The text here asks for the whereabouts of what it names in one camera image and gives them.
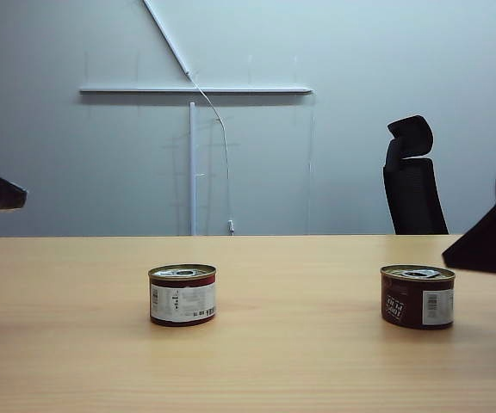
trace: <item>can label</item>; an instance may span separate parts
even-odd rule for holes
[[[151,316],[184,323],[215,314],[215,285],[169,288],[151,284]]]
[[[422,324],[440,325],[453,322],[453,290],[422,292]]]

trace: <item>can lid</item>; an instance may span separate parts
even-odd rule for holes
[[[151,280],[199,280],[215,274],[215,267],[205,264],[172,264],[148,272]]]
[[[448,269],[425,265],[388,265],[382,267],[380,272],[387,277],[407,281],[441,282],[455,279],[455,273]]]

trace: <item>tin can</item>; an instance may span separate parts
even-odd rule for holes
[[[453,324],[455,273],[422,265],[381,268],[382,318],[413,329],[438,330]]]
[[[179,327],[206,323],[214,318],[214,267],[166,265],[151,269],[148,278],[153,323]]]

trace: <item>black chair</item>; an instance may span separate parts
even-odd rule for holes
[[[384,187],[396,234],[447,234],[447,225],[437,196],[430,152],[433,136],[419,115],[390,123],[394,139],[389,143],[384,165]]]

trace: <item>pull tab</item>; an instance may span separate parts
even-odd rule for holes
[[[438,275],[441,275],[435,269],[414,269],[414,270],[406,270],[401,272],[406,278],[416,278],[421,280],[428,280],[430,278],[435,278]]]

